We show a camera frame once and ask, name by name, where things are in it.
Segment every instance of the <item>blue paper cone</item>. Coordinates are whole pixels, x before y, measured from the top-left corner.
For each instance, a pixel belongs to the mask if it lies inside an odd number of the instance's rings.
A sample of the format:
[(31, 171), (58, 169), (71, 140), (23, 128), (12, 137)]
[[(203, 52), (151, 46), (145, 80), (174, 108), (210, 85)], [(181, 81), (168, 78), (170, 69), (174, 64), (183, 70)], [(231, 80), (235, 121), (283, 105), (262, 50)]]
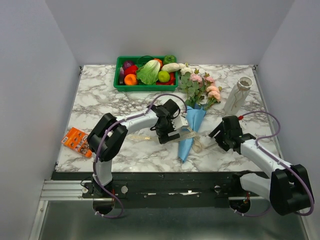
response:
[[(201, 123), (205, 118), (205, 115), (206, 115), (206, 111), (203, 109), (203, 107), (199, 108), (199, 106), (196, 105), (195, 109), (193, 109), (192, 107), (187, 106), (186, 119), (189, 123), (190, 128), (193, 131), (195, 132), (199, 131)], [(189, 152), (193, 143), (194, 143), (193, 138), (189, 138), (179, 142), (178, 156), (179, 158), (182, 159), (183, 163), (187, 160), (187, 157), (189, 155)]]

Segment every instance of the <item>green plastic crate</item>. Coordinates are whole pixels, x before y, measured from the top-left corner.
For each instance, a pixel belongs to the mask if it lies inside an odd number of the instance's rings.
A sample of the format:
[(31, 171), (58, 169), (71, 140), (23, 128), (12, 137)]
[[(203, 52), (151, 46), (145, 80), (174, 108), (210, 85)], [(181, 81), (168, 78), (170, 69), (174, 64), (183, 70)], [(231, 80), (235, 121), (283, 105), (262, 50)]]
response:
[[(113, 86), (119, 92), (174, 92), (176, 87), (178, 87), (178, 72), (177, 71), (175, 72), (174, 85), (134, 85), (134, 86), (118, 85), (120, 68), (122, 67), (124, 62), (131, 60), (135, 64), (138, 64), (137, 60), (140, 57), (141, 56), (119, 56), (118, 57), (118, 59), (116, 61)], [(163, 61), (164, 58), (165, 58), (165, 56), (144, 57), (141, 60), (139, 60), (139, 64), (143, 65), (152, 59), (160, 59)]]

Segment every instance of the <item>marble tabletop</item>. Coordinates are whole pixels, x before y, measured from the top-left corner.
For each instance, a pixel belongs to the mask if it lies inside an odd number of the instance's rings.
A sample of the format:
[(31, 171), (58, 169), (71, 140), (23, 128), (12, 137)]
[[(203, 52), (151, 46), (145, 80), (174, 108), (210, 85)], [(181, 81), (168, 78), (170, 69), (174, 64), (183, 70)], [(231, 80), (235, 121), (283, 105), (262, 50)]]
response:
[[(154, 141), (132, 139), (127, 137), (119, 154), (112, 160), (113, 172), (223, 172), (223, 171), (260, 171), (249, 159), (233, 152), (225, 152), (208, 134), (221, 122), (226, 114), (223, 106), (232, 87), (241, 77), (249, 77), (253, 81), (249, 96), (238, 115), (249, 111), (263, 110), (263, 103), (254, 78), (248, 65), (192, 65), (191, 68), (207, 72), (221, 86), (221, 103), (215, 104), (204, 117), (199, 130), (200, 141), (210, 146), (196, 153), (192, 149), (187, 161), (182, 163), (178, 158), (178, 143), (159, 144)], [(72, 127), (90, 133), (105, 113), (123, 116), (141, 111), (160, 93), (159, 92), (118, 92), (113, 87), (115, 65), (85, 65), (76, 92), (68, 130)], [(186, 99), (186, 95), (177, 88), (174, 94)], [(172, 98), (161, 97), (155, 104), (163, 104)], [(183, 109), (179, 100), (173, 99)], [(264, 114), (250, 114), (241, 121), (244, 133), (254, 136), (270, 135), (269, 121)], [(156, 136), (155, 131), (142, 129), (135, 135)], [(265, 148), (278, 155), (274, 139), (261, 141)], [(80, 154), (61, 146), (57, 160), (58, 172), (92, 172), (93, 158), (85, 158)]]

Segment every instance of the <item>orange snack bag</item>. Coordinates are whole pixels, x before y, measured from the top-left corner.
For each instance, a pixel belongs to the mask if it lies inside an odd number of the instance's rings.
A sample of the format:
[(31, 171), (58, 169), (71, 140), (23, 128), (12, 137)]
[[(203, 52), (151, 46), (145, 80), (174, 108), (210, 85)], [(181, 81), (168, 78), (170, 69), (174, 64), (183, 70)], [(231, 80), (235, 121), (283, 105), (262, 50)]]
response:
[(92, 152), (89, 150), (87, 137), (88, 134), (73, 127), (64, 136), (61, 143), (77, 153), (85, 156), (86, 158), (90, 158), (92, 156)]

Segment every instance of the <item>pink flower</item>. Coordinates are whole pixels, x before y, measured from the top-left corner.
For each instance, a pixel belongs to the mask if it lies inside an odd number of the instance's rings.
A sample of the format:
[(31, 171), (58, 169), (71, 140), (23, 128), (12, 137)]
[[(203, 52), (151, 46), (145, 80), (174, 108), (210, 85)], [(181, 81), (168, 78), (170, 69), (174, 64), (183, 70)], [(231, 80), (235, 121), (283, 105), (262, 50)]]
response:
[(210, 82), (210, 83), (213, 83), (213, 84), (216, 83), (216, 80), (214, 80), (214, 78), (213, 78), (212, 76), (207, 76), (207, 77), (205, 77), (204, 79), (207, 80), (207, 81)]
[(217, 92), (217, 91), (211, 91), (211, 92), (209, 92), (208, 98), (215, 98), (218, 102), (221, 101), (220, 93)]
[(206, 88), (206, 91), (207, 92), (216, 91), (216, 92), (220, 93), (219, 89), (216, 86), (212, 86), (212, 85), (208, 86)]
[(198, 83), (202, 83), (202, 77), (200, 77), (199, 75), (195, 74), (195, 73), (192, 73), (190, 75), (190, 80), (191, 81), (197, 81)]

